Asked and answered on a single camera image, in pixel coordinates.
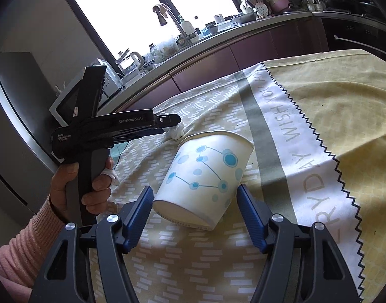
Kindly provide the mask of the pink sleeve forearm left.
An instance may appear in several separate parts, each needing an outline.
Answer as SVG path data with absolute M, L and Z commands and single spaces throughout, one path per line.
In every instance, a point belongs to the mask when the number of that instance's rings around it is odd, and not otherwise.
M 64 227 L 47 199 L 9 243 L 0 247 L 0 302 L 28 302 L 40 268 Z

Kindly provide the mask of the left hand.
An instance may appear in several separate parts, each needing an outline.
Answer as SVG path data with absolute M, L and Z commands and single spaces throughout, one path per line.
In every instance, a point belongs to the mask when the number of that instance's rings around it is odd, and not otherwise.
M 81 204 L 93 215 L 99 215 L 107 208 L 111 186 L 118 180 L 112 167 L 113 160 L 109 157 L 105 162 L 105 169 L 92 181 L 92 191 L 81 199 Z M 65 224 L 72 222 L 67 206 L 66 185 L 76 178 L 78 170 L 78 163 L 61 165 L 51 180 L 50 206 L 54 214 Z

